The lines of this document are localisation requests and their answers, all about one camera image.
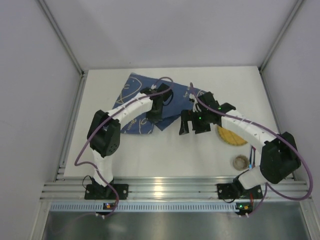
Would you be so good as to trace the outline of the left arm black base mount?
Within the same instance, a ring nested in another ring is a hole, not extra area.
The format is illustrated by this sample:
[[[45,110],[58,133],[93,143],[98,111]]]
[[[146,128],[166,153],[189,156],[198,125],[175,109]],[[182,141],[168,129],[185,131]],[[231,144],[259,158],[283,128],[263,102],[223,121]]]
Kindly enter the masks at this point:
[[[112,184],[111,185],[118,194],[119,200],[126,200],[129,194],[128,184]],[[109,187],[103,187],[98,184],[88,184],[86,186],[85,200],[116,200],[116,193]]]

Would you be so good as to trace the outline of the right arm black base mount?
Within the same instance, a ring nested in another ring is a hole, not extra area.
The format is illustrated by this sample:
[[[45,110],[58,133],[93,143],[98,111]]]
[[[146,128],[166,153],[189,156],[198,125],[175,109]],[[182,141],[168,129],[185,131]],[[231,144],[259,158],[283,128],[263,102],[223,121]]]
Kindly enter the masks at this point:
[[[218,183],[217,194],[220,200],[231,201],[245,199],[249,200],[253,197],[254,200],[263,198],[261,185],[256,185],[250,189],[244,189],[240,182],[236,180],[230,183]]]

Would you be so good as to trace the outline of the blue placemat cloth gold pattern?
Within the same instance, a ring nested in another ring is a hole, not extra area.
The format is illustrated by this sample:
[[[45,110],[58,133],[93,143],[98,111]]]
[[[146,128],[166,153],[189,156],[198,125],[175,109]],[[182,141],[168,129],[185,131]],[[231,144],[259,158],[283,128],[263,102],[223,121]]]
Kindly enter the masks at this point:
[[[121,133],[148,135],[154,128],[163,131],[193,108],[188,86],[174,83],[169,77],[158,79],[131,73],[113,108],[121,124]]]

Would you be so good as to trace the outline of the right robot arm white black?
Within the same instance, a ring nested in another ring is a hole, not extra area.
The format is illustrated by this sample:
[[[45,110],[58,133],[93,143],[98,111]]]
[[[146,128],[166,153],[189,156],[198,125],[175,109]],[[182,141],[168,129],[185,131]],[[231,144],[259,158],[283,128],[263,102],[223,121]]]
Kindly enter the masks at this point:
[[[233,180],[240,191],[265,183],[278,184],[301,166],[295,139],[290,133],[278,134],[258,125],[233,105],[219,104],[211,92],[198,97],[190,94],[189,100],[193,108],[181,111],[180,135],[189,133],[189,122],[195,134],[209,132],[210,125],[217,125],[238,135],[259,152],[260,162]]]

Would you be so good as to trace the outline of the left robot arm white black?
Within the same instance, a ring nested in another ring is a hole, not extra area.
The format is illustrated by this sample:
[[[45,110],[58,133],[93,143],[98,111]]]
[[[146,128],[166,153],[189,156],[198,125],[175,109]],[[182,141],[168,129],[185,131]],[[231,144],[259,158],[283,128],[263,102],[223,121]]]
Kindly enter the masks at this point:
[[[165,102],[170,102],[173,94],[171,87],[164,83],[158,88],[146,87],[122,105],[94,114],[87,141],[94,157],[93,179],[98,185],[104,188],[114,180],[111,155],[120,146],[122,128],[143,114],[152,124],[162,121]]]

